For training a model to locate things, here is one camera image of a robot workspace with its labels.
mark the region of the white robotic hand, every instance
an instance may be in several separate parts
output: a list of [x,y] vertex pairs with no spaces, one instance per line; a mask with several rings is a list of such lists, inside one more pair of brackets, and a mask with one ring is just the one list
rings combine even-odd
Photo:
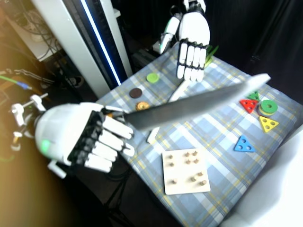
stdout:
[[[66,104],[47,110],[35,131],[40,152],[67,166],[82,165],[108,173],[118,152],[134,155],[126,143],[133,129],[125,125],[123,110],[96,103]],[[64,178],[61,170],[49,168]]]
[[[177,77],[201,82],[204,77],[206,48],[210,41],[209,26],[204,17],[206,6],[204,0],[184,0],[184,5],[187,13],[184,14],[179,25]],[[176,21],[176,17],[172,17],[166,31],[176,33]],[[163,51],[167,49],[165,37],[160,46]]]

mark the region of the knife blade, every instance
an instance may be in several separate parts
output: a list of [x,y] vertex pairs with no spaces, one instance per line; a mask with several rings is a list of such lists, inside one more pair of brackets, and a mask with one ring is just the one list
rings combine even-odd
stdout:
[[258,74],[242,83],[204,92],[149,109],[127,113],[124,115],[124,119],[138,130],[150,130],[165,124],[186,121],[239,101],[243,96],[255,91],[269,80],[270,76],[268,74]]

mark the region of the blue light strip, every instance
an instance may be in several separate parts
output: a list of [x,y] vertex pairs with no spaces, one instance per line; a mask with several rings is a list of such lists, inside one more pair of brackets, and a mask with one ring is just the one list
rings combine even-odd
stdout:
[[91,16],[91,13],[90,13],[90,11],[89,11],[89,8],[88,8],[88,6],[87,6],[87,4],[86,4],[86,1],[85,1],[85,0],[80,0],[80,1],[81,1],[81,3],[82,3],[82,6],[83,6],[83,8],[84,8],[84,10],[85,10],[85,13],[86,13],[87,17],[89,18],[90,24],[91,24],[91,26],[92,26],[92,28],[93,28],[95,34],[96,34],[96,37],[97,37],[97,39],[98,39],[98,41],[99,41],[99,43],[100,43],[100,46],[101,46],[101,48],[102,48],[102,50],[103,50],[103,52],[104,52],[104,55],[105,55],[105,57],[106,57],[106,59],[107,59],[107,61],[108,61],[108,64],[109,64],[109,66],[110,66],[110,68],[111,68],[111,70],[112,70],[112,72],[113,72],[113,74],[114,74],[114,76],[115,76],[115,79],[116,79],[118,85],[121,85],[121,82],[120,82],[120,80],[119,80],[119,77],[118,77],[118,75],[117,75],[117,73],[116,73],[116,70],[115,70],[115,68],[114,68],[114,66],[113,66],[113,63],[112,63],[112,61],[111,61],[111,59],[110,59],[110,57],[109,57],[109,55],[108,55],[108,53],[107,53],[107,50],[106,50],[106,48],[105,48],[105,46],[104,46],[104,43],[103,43],[103,41],[102,41],[102,39],[101,39],[100,33],[99,33],[98,29],[97,29],[97,26],[96,26],[96,24],[95,24],[95,22],[94,22],[93,17]]

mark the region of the tablecloth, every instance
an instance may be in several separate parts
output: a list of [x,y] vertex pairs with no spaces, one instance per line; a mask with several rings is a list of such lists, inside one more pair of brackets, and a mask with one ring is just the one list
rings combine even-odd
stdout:
[[[135,106],[140,101],[150,105],[167,102],[181,83],[176,77],[177,54],[178,45],[175,45],[102,97],[98,103],[135,111]],[[151,72],[160,76],[155,84],[146,80]],[[213,62],[205,69],[203,81],[192,83],[183,97],[228,86],[243,81],[246,77],[249,75],[214,57]],[[138,99],[129,96],[129,91],[135,87],[143,91]],[[296,124],[302,122],[302,105],[268,85],[262,86],[258,92],[261,100],[271,99],[278,104],[278,111],[272,119],[278,121],[279,125],[268,133],[263,132],[256,110],[249,114],[240,103],[227,105],[190,121],[168,124],[160,128],[153,144],[146,143],[147,131],[135,131],[134,139],[130,143],[135,147],[136,154],[125,158],[182,225],[217,226],[257,177],[287,134]],[[241,135],[248,138],[256,152],[233,151]],[[206,149],[211,191],[165,195],[162,152],[200,147]]]

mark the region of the red triangle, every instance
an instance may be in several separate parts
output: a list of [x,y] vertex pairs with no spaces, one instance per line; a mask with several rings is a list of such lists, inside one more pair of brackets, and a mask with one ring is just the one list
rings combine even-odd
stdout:
[[258,102],[255,100],[243,99],[240,101],[245,110],[251,114],[254,108],[257,106]]

